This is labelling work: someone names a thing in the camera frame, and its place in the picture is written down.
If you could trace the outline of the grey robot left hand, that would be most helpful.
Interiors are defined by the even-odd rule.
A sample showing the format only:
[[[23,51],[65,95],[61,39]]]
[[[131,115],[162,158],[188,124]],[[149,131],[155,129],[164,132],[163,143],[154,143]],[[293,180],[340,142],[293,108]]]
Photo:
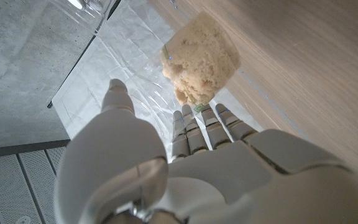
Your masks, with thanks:
[[[172,160],[113,79],[68,144],[57,223],[358,223],[358,173],[292,134],[258,132],[224,105],[173,115]]]

